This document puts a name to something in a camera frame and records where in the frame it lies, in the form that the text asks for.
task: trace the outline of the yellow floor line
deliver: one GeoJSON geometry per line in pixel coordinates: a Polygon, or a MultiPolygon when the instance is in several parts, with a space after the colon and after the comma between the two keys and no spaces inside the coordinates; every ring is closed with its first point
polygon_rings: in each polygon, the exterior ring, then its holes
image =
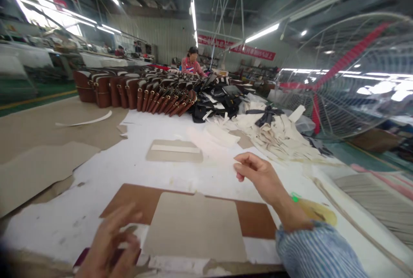
{"type": "Polygon", "coordinates": [[[378,157],[374,156],[374,155],[373,155],[373,154],[371,154],[371,153],[368,153],[368,152],[364,151],[363,149],[361,149],[361,148],[359,148],[359,147],[357,147],[357,146],[355,146],[355,145],[353,145],[353,144],[351,144],[351,143],[349,143],[349,142],[346,142],[346,143],[347,143],[347,144],[349,144],[350,146],[352,146],[352,147],[354,147],[354,148],[356,148],[356,149],[360,150],[361,152],[363,152],[363,153],[365,153],[365,154],[367,154],[367,155],[371,156],[372,158],[375,158],[376,160],[378,160],[378,161],[380,161],[380,162],[382,162],[382,163],[384,163],[384,164],[386,164],[386,165],[390,166],[391,168],[393,168],[393,169],[395,169],[395,170],[404,171],[403,169],[401,169],[401,168],[399,168],[399,167],[397,167],[397,166],[395,166],[395,165],[393,165],[393,164],[391,164],[391,163],[389,163],[389,162],[387,162],[387,161],[383,161],[382,159],[380,159],[380,158],[378,158],[378,157]]]}
{"type": "Polygon", "coordinates": [[[73,91],[68,91],[68,92],[63,92],[63,93],[38,97],[38,98],[35,98],[35,99],[29,99],[27,101],[15,102],[15,103],[7,104],[7,105],[4,105],[4,106],[0,106],[0,110],[13,108],[13,107],[16,107],[16,106],[19,106],[19,105],[30,104],[30,103],[33,103],[33,102],[41,102],[41,101],[46,100],[46,99],[59,97],[59,96],[64,96],[64,95],[69,95],[69,94],[73,94],[73,93],[76,93],[76,92],[77,92],[77,90],[73,90],[73,91]]]}

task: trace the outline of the red banner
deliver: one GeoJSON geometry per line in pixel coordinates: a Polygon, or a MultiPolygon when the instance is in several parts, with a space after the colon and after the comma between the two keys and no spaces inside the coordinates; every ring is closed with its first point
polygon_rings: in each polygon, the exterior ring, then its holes
{"type": "MultiPolygon", "coordinates": [[[[212,36],[205,36],[205,35],[198,35],[198,43],[211,45],[211,46],[215,44],[216,47],[221,48],[221,49],[225,49],[226,47],[232,46],[234,44],[231,41],[225,42],[225,40],[223,39],[215,38],[215,40],[213,40],[212,36]]],[[[275,57],[275,52],[256,49],[256,48],[252,48],[247,45],[245,46],[240,45],[236,48],[231,49],[230,52],[242,53],[245,55],[254,56],[260,59],[266,59],[269,61],[272,61],[275,57]]]]}

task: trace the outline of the fabric pile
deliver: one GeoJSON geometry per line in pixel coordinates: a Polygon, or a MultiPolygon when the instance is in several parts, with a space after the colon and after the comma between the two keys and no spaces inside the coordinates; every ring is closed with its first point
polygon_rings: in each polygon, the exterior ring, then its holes
{"type": "Polygon", "coordinates": [[[297,131],[295,121],[305,110],[299,107],[289,117],[274,109],[268,109],[264,103],[245,103],[246,113],[251,110],[255,114],[239,114],[231,121],[223,124],[228,130],[233,124],[251,138],[253,144],[268,157],[274,159],[322,159],[322,155],[310,142],[297,131]]]}

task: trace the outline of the window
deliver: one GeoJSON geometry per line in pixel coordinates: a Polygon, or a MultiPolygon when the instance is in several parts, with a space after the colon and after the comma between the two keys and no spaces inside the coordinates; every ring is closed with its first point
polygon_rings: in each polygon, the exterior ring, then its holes
{"type": "MultiPolygon", "coordinates": [[[[49,21],[44,16],[38,14],[35,11],[27,9],[24,6],[24,4],[20,2],[19,0],[16,0],[16,1],[20,9],[24,13],[25,17],[30,23],[39,25],[44,28],[58,28],[58,25],[56,23],[49,21]]],[[[42,8],[42,11],[44,12],[44,14],[46,14],[47,16],[49,16],[50,18],[58,22],[61,26],[66,28],[72,34],[75,34],[77,36],[82,36],[78,22],[76,21],[75,18],[57,11],[57,8],[53,3],[47,3],[44,1],[40,1],[39,4],[45,7],[45,8],[42,8]]]]}

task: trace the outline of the pink shirt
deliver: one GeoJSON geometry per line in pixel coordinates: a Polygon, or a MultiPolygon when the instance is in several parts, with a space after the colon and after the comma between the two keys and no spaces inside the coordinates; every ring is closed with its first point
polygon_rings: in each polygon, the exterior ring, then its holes
{"type": "Polygon", "coordinates": [[[185,74],[198,74],[202,77],[206,77],[207,75],[201,69],[201,65],[197,61],[194,61],[192,64],[189,61],[189,57],[184,57],[181,62],[182,72],[185,74]]]}

